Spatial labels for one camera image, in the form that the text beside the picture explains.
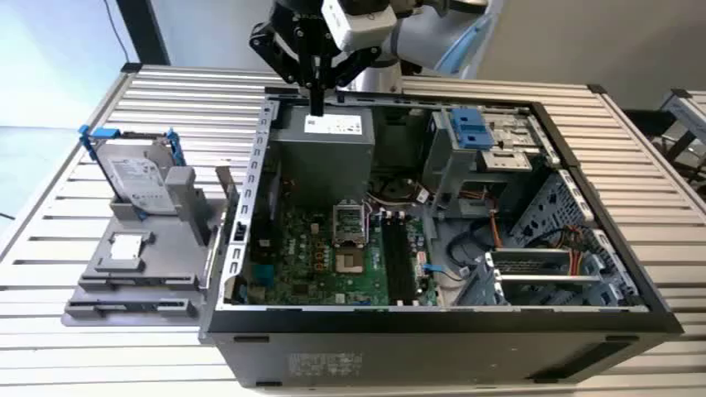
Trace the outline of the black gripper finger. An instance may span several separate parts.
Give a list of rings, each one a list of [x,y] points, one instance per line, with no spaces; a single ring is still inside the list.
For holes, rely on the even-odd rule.
[[[254,26],[250,46],[283,81],[298,84],[309,90],[310,114],[318,114],[318,83],[313,56],[302,54],[295,59],[277,43],[277,31],[270,23]]]
[[[333,66],[334,54],[321,56],[317,79],[317,114],[323,115],[326,90],[351,83],[362,71],[373,65],[382,54],[379,48],[357,50],[337,66]]]

